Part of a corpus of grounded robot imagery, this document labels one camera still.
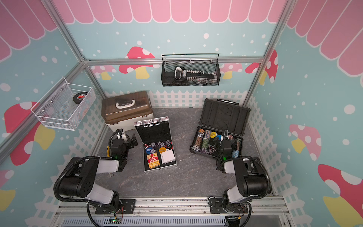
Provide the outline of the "black plastic poker case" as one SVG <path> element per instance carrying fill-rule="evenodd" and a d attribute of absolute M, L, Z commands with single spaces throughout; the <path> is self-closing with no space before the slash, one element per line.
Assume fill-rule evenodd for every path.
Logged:
<path fill-rule="evenodd" d="M 243 147 L 243 136 L 247 126 L 248 117 L 251 109 L 239 106 L 238 103 L 226 101 L 222 99 L 212 100 L 205 99 L 199 127 L 197 128 L 194 140 L 190 146 L 190 152 L 200 154 L 216 160 L 217 147 L 221 140 L 222 130 L 228 130 L 232 139 L 241 139 Z M 193 151 L 192 146 L 195 143 L 197 132 L 199 129 L 215 131 L 218 135 L 210 138 L 207 150 Z"/>

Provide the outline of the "silver aluminium poker case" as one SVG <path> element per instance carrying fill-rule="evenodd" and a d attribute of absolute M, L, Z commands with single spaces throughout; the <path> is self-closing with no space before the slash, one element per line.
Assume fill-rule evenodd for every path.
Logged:
<path fill-rule="evenodd" d="M 169 118 L 167 116 L 145 121 L 138 121 L 134 123 L 134 126 L 143 144 L 142 147 L 145 172 L 162 170 L 165 168 L 177 166 L 176 159 L 173 162 L 162 164 L 160 153 L 168 149 L 172 149 L 175 155 Z M 160 161 L 160 166 L 154 169 L 149 169 L 147 163 L 147 155 L 151 153 L 157 153 Z"/>

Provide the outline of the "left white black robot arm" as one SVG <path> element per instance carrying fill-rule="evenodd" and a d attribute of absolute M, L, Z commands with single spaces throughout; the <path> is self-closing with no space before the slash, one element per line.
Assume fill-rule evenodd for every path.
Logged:
<path fill-rule="evenodd" d="M 119 173 L 127 165 L 129 150 L 138 145 L 136 136 L 116 130 L 109 138 L 106 156 L 74 157 L 54 183 L 56 199 L 67 202 L 85 202 L 101 211 L 116 214 L 124 209 L 119 193 L 95 183 L 96 176 Z"/>

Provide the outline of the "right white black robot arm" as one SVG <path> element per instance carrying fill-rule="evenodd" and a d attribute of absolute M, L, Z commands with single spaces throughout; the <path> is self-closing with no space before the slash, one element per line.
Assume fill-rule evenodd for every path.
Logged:
<path fill-rule="evenodd" d="M 260 159 L 240 154 L 241 148 L 241 139 L 232 139 L 228 130 L 222 130 L 216 169 L 236 178 L 236 185 L 222 196 L 222 207 L 227 213 L 243 209 L 248 202 L 262 199 L 272 191 L 270 177 Z"/>

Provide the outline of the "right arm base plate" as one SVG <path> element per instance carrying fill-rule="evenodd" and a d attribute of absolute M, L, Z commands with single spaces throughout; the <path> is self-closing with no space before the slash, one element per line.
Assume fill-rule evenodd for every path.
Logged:
<path fill-rule="evenodd" d="M 228 199 L 210 196 L 207 198 L 210 213 L 212 214 L 247 214 L 248 208 L 240 203 L 230 203 Z"/>

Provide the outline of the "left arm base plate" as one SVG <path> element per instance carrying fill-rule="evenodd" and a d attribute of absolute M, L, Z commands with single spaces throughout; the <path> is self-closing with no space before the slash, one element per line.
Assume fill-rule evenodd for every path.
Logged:
<path fill-rule="evenodd" d="M 112 201 L 111 204 L 103 204 L 101 207 L 97 207 L 95 214 L 133 214 L 135 203 L 135 199 L 120 199 L 118 202 Z"/>

